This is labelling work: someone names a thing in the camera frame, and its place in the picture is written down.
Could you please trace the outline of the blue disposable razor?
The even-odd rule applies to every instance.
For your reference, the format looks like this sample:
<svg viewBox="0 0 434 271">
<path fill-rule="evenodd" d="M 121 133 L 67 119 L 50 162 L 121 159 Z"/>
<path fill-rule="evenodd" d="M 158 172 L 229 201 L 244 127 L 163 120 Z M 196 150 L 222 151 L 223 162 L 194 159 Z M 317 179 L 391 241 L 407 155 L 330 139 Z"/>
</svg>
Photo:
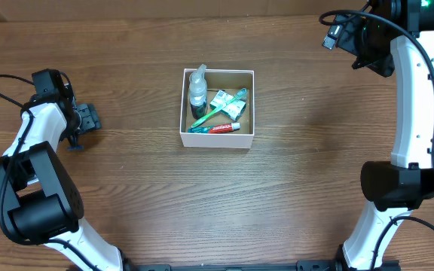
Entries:
<svg viewBox="0 0 434 271">
<path fill-rule="evenodd" d="M 82 151 L 84 149 L 84 146 L 78 143 L 78 136 L 71 135 L 67 140 L 69 142 L 69 146 L 67 147 L 69 151 Z"/>
</svg>

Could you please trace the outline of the Colgate toothpaste tube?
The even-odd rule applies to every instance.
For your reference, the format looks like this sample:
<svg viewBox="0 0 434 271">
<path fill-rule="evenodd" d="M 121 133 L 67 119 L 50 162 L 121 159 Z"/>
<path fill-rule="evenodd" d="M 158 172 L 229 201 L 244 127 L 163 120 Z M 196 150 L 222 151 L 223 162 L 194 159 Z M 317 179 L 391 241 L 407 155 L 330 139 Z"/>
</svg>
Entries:
<svg viewBox="0 0 434 271">
<path fill-rule="evenodd" d="M 240 123 L 225 123 L 215 126 L 199 126 L 190 128 L 189 133 L 221 134 L 233 132 L 240 129 Z"/>
</svg>

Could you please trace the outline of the white cardboard box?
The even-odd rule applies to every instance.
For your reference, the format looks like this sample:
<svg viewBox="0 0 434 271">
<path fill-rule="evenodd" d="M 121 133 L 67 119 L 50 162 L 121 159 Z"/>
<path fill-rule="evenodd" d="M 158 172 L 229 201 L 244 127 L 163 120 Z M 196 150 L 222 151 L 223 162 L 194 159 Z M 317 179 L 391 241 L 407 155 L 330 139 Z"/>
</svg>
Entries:
<svg viewBox="0 0 434 271">
<path fill-rule="evenodd" d="M 196 148 L 244 148 L 250 149 L 255 135 L 255 75 L 252 70 L 208 69 L 205 79 L 208 91 L 208 100 L 212 100 L 218 90 L 236 94 L 246 88 L 248 96 L 246 108 L 237 121 L 240 129 L 221 134 L 189 133 L 188 129 L 195 122 L 191 114 L 188 98 L 190 75 L 193 69 L 185 69 L 182 79 L 182 98 L 180 108 L 179 133 L 185 147 Z"/>
</svg>

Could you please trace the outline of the green white soap packet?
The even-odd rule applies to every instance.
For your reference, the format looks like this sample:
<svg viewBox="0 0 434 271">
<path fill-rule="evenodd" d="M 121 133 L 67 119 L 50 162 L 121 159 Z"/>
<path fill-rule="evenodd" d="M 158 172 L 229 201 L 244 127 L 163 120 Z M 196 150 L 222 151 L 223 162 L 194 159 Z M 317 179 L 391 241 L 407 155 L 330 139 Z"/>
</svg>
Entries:
<svg viewBox="0 0 434 271">
<path fill-rule="evenodd" d="M 214 109 L 219 105 L 224 105 L 226 102 L 232 100 L 233 97 L 234 97 L 233 95 L 225 92 L 224 90 L 219 90 L 215 95 L 215 97 L 210 102 L 210 108 Z M 237 121 L 243 115 L 245 109 L 246 109 L 246 97 L 243 97 L 227 105 L 220 112 L 222 114 L 225 114 L 230 119 Z"/>
</svg>

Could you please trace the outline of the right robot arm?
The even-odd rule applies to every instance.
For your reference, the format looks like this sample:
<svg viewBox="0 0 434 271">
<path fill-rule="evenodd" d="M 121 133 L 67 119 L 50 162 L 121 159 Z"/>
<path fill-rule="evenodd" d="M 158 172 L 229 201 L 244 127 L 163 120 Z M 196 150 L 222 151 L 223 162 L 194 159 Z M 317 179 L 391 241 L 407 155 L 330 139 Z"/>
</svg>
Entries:
<svg viewBox="0 0 434 271">
<path fill-rule="evenodd" d="M 396 76 L 396 135 L 390 161 L 368 161 L 365 207 L 339 247 L 334 270 L 397 270 L 383 261 L 399 225 L 434 197 L 434 1 L 369 1 L 334 11 L 323 41 L 356 57 L 354 69 Z"/>
</svg>

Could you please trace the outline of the clear soap pump bottle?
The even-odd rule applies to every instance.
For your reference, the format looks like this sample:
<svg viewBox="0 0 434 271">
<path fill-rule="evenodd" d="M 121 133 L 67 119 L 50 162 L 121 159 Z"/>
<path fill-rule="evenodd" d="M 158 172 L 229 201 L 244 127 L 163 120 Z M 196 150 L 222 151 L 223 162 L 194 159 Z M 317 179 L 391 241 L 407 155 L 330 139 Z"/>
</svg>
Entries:
<svg viewBox="0 0 434 271">
<path fill-rule="evenodd" d="M 189 78 L 188 97 L 191 113 L 198 120 L 206 115 L 207 110 L 207 82 L 205 79 L 206 65 L 202 64 Z"/>
</svg>

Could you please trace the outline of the green white toothbrush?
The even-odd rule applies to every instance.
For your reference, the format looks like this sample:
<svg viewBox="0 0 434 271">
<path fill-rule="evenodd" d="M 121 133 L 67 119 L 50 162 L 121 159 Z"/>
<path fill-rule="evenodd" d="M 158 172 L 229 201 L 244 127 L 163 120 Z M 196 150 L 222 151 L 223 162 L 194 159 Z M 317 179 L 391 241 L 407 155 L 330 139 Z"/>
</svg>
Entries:
<svg viewBox="0 0 434 271">
<path fill-rule="evenodd" d="M 191 128 L 196 128 L 196 127 L 202 125 L 208 119 L 210 119 L 213 115 L 217 114 L 218 112 L 220 112 L 221 110 L 223 110 L 224 108 L 229 106 L 230 104 L 236 102 L 237 100 L 242 100 L 243 98 L 246 98 L 247 94 L 248 94 L 248 90 L 246 88 L 241 89 L 240 91 L 237 92 L 237 94 L 232 99 L 226 101 L 224 104 L 220 104 L 219 106 L 215 107 L 210 113 L 204 115 L 203 117 L 201 117 L 200 119 L 195 121 L 191 125 Z"/>
</svg>

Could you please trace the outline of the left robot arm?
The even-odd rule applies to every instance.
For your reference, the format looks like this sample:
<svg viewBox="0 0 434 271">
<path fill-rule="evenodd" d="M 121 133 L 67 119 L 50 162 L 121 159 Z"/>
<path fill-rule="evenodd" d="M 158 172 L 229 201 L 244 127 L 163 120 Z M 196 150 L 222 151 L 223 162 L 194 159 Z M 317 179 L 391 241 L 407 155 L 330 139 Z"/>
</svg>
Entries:
<svg viewBox="0 0 434 271">
<path fill-rule="evenodd" d="M 57 156 L 58 144 L 100 129 L 92 104 L 78 104 L 67 75 L 56 69 L 32 74 L 35 95 L 20 105 L 22 124 L 0 157 L 0 228 L 19 245 L 45 245 L 81 270 L 133 270 L 117 247 L 87 222 L 73 180 Z"/>
</svg>

